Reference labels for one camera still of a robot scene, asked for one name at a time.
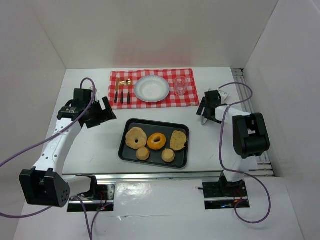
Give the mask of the orange glazed donut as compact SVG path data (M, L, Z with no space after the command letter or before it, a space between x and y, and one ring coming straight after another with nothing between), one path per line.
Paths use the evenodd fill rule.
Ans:
M162 149L167 142L167 138L164 134L162 133L154 133L152 134L148 140L147 140L147 146L151 149L151 150L160 150Z

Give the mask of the clear drinking glass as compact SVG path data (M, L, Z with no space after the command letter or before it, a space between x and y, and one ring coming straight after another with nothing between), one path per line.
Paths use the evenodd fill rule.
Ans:
M174 93L178 96L183 96L188 89L189 81L184 76L177 76L173 80Z

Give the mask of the plain beige bagel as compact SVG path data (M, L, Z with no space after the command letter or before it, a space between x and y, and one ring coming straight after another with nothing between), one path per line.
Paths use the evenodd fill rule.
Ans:
M131 128L125 135L125 144L134 150L145 147L147 140L147 134L140 127Z

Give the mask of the red checkered cloth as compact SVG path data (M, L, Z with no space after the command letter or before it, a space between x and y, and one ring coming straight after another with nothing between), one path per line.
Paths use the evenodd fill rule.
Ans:
M162 101L149 103L139 100L135 93L134 87L137 81L145 76L159 76L164 78L170 86L169 95ZM188 79L188 87L186 93L183 96L176 95L174 93L173 81L176 77L183 76ZM118 89L118 99L117 103L114 103L115 99L115 87L117 79L119 78L119 89ZM130 104L127 104L128 88L125 84L124 86L124 99L123 104L121 104L121 86L120 81L124 79L132 80L132 85L130 87ZM141 70L121 70L112 71L110 73L108 88L108 98L110 105L114 110L124 110L124 109L150 109L150 108L173 108L173 107L194 107L198 106L200 101L197 93L196 83L194 79L194 73L191 68L183 69L141 69Z

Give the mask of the white paper plate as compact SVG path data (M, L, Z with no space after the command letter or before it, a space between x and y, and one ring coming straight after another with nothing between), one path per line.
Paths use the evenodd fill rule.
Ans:
M160 102L169 93L169 83L163 77L157 75L143 76L134 85L134 94L139 100L146 103Z

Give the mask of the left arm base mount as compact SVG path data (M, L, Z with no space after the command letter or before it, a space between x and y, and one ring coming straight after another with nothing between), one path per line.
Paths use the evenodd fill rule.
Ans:
M115 184L99 184L96 176L77 174L66 176L64 180L70 186L70 198L67 211L70 213L83 212L112 212L114 210Z

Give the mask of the small round bun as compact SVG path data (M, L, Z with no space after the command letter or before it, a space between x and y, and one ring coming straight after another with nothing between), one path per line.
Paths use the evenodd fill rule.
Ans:
M141 147L136 151L136 158L140 161L146 161L150 157L150 151L146 147Z
M172 149L167 149L167 148L163 150L161 154L162 160L166 163L173 162L175 159L175 156L176 156L175 152Z

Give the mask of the speckled bread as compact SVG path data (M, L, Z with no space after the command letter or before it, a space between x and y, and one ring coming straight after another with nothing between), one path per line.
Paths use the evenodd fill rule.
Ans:
M187 135L183 131L174 130L170 138L170 148L180 151L186 147Z

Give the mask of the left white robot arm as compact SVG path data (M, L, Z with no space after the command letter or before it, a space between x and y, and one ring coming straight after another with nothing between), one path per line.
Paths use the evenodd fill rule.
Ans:
M117 117L107 97L96 100L90 89L76 88L57 114L53 138L31 169L24 169L19 181L29 205L64 207L74 196L94 197L98 193L97 179L89 174L62 176L66 158L74 140L84 126L97 127Z

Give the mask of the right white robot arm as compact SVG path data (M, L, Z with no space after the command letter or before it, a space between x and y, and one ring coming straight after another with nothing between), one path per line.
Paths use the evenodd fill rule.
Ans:
M221 125L218 157L223 171L218 180L219 191L224 197L236 192L244 194L244 175L249 171L250 159L270 148L263 115L223 104L218 90L204 93L196 114Z

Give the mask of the aluminium rail front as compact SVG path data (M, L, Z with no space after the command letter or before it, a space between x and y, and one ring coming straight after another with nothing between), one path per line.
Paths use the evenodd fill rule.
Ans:
M95 174L98 180L164 180L219 178L220 171Z

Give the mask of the metal tongs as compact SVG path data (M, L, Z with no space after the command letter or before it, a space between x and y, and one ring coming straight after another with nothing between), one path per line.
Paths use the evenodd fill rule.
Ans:
M204 125L207 123L207 121L208 121L208 120L207 120L206 118L202 117L202 119L201 119L201 125L204 126Z

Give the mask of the small round bun right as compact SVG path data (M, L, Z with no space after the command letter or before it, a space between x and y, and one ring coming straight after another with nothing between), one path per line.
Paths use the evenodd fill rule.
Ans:
M175 156L176 156L175 152L172 149L167 149L167 148L163 150L161 154L162 160L166 163L173 162L175 159Z

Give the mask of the black baking tray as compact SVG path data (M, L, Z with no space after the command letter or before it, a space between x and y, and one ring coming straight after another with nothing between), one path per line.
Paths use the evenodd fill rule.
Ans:
M131 118L118 156L127 162L182 169L187 164L189 133L183 124Z

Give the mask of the small round bun left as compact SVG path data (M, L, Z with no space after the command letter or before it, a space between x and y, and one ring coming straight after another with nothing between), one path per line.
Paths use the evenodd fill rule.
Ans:
M146 161L150 157L150 151L146 147L141 147L136 151L136 158L140 161Z

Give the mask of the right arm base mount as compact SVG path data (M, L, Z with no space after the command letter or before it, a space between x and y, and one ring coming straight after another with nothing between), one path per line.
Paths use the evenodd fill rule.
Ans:
M205 181L198 188L204 197L206 210L249 208L249 198L244 180L228 182L222 175L218 180Z

